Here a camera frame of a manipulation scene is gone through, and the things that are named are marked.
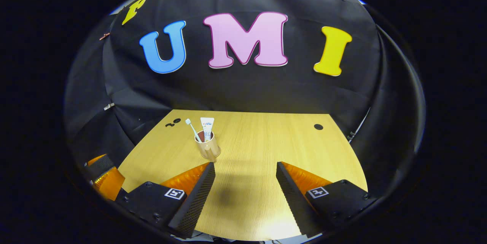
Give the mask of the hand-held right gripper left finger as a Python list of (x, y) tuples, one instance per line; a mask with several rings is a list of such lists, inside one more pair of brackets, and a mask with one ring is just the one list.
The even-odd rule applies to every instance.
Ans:
[(193, 235), (215, 179), (213, 162), (186, 171), (164, 184), (147, 181), (115, 202), (155, 230), (186, 239)]

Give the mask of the black backdrop cloth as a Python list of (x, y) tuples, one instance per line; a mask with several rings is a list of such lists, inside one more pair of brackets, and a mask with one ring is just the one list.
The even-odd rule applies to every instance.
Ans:
[(330, 114), (373, 185), (405, 176), (426, 111), (409, 47), (360, 0), (129, 0), (74, 59), (68, 145), (121, 164), (174, 109)]

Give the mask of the white toothpaste tube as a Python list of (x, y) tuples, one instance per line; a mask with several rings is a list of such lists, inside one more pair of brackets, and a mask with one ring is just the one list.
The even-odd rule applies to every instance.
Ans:
[(214, 118), (212, 117), (200, 117), (202, 129), (204, 133), (205, 142), (212, 139), (212, 128), (214, 125)]

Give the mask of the pale green toothbrush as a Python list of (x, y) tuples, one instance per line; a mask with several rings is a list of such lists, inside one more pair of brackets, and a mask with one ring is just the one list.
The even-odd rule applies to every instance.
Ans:
[(193, 130), (193, 133), (194, 133), (194, 136), (195, 136), (196, 140), (197, 140), (199, 143), (201, 143), (202, 141), (201, 141), (201, 139), (200, 139), (200, 137), (199, 137), (199, 135), (198, 135), (197, 131), (196, 131), (196, 130), (195, 130), (195, 128), (193, 127), (193, 125), (192, 125), (192, 123), (191, 123), (190, 119), (189, 119), (189, 118), (187, 118), (187, 119), (185, 120), (185, 123), (191, 127), (191, 129)]

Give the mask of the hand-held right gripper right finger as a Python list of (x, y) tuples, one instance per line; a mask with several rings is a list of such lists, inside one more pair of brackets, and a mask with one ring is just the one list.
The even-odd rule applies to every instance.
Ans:
[(342, 230), (377, 201), (349, 180), (332, 183), (279, 161), (276, 178), (301, 234), (308, 237)]

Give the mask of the wooden desktop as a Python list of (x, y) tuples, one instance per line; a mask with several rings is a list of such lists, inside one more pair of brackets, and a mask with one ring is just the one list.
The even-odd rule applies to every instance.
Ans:
[(169, 112), (120, 164), (124, 190), (147, 181), (163, 183), (206, 163), (185, 123), (189, 118), (201, 131), (200, 117), (215, 119), (213, 131), (221, 154), (197, 221), (199, 232), (243, 241), (300, 235), (275, 177), (278, 161), (333, 183), (346, 179), (368, 190), (358, 157), (330, 115), (182, 109)]

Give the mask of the beige cup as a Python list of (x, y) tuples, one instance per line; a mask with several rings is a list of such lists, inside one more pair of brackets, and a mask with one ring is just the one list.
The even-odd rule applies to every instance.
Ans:
[(195, 137), (195, 142), (201, 156), (205, 159), (216, 159), (221, 154), (221, 148), (218, 145), (214, 132), (211, 132), (211, 138), (207, 141), (205, 141), (205, 133), (203, 130), (199, 131), (197, 134), (200, 140)]

